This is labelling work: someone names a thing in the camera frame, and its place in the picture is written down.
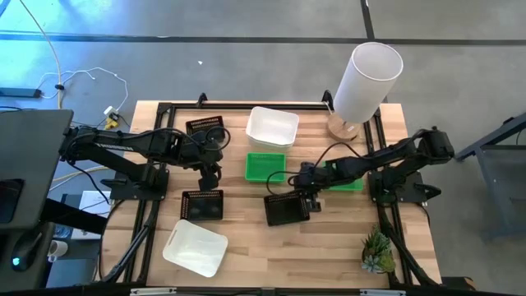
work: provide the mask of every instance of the butcher block tabletop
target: butcher block tabletop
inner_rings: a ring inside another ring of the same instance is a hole
[[[130,132],[153,129],[158,103],[159,101],[137,102]],[[265,103],[269,102],[261,102],[261,106],[265,106]],[[248,152],[274,151],[250,145],[245,133],[250,112],[250,109],[177,110],[175,128],[186,131],[186,121],[221,115],[224,126],[232,134],[230,144],[223,150],[224,158],[219,162],[223,172],[218,187],[224,190],[223,219],[195,223],[226,236],[228,248],[217,274],[211,278],[163,259],[164,245],[179,220],[182,192],[199,190],[197,180],[201,178],[199,172],[168,166],[168,192],[160,203],[147,285],[388,288],[386,275],[373,275],[361,267],[362,240],[373,225],[378,223],[376,206],[370,201],[367,190],[367,178],[363,179],[364,190],[361,192],[321,192],[321,212],[311,213],[309,221],[275,227],[267,225],[263,197],[269,193],[264,183],[249,183],[245,180],[245,159]],[[296,113],[300,118],[296,141],[286,152],[287,170],[298,171],[301,162],[315,162],[335,140],[326,131],[326,121],[330,115],[328,110],[287,112]],[[400,104],[382,104],[381,119],[388,145],[408,136]],[[374,121],[371,121],[371,129],[375,149],[379,149]],[[363,129],[351,144],[360,155],[367,153]],[[324,160],[350,155],[352,153],[347,147],[335,146],[325,155]],[[125,157],[137,163],[145,163],[145,159],[135,153],[126,153]],[[271,187],[273,192],[292,190],[287,183],[271,183]],[[150,203],[145,217],[150,213]],[[108,222],[103,237],[104,275],[118,262],[130,244],[137,205],[137,201],[125,201]],[[399,208],[409,251],[426,273],[440,282],[441,276],[425,212],[414,204],[400,204]],[[396,274],[403,281],[399,255],[394,246],[393,249],[397,263]],[[137,252],[133,279],[138,276],[141,268],[143,251],[144,243]]]

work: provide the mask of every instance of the green plastic bin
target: green plastic bin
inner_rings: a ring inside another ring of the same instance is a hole
[[[350,184],[333,186],[327,189],[329,191],[362,191],[363,190],[363,179],[358,179]]]
[[[266,182],[273,172],[285,170],[287,161],[283,153],[256,153],[247,154],[245,179],[250,182]],[[285,181],[284,173],[277,173],[270,178],[270,183]]]

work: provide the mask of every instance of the black basket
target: black basket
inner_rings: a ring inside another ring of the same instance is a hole
[[[265,197],[265,213],[269,226],[307,221],[311,218],[307,201],[298,191]]]
[[[182,192],[181,219],[189,221],[223,219],[223,190]]]
[[[208,132],[213,127],[224,127],[223,116],[214,116],[211,118],[197,119],[187,122],[187,135],[191,136],[196,132]],[[215,139],[217,142],[224,140],[225,134],[223,128],[214,128],[208,135],[209,139]]]

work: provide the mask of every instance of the lamp base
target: lamp base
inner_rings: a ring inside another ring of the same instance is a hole
[[[352,141],[360,132],[361,123],[345,122],[336,113],[332,113],[327,120],[327,131],[336,141]]]

